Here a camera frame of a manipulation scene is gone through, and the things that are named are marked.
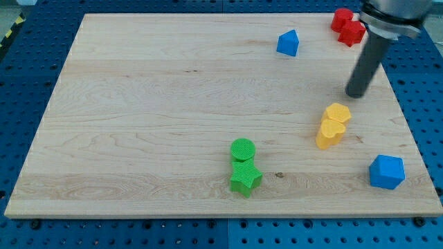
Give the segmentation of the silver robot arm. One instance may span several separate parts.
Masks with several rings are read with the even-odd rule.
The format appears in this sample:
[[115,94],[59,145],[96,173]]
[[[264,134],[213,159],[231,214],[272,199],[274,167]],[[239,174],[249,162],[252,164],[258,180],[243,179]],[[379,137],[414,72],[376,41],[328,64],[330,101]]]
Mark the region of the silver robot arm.
[[363,0],[359,19],[385,39],[416,38],[432,6],[431,0]]

